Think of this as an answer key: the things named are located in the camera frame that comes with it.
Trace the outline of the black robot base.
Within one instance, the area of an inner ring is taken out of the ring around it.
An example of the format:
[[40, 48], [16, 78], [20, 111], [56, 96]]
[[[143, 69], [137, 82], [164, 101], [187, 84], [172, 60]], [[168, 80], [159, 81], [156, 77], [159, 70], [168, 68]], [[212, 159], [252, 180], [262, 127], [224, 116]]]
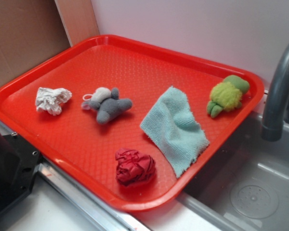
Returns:
[[0, 216], [31, 194], [40, 159], [21, 135], [0, 134]]

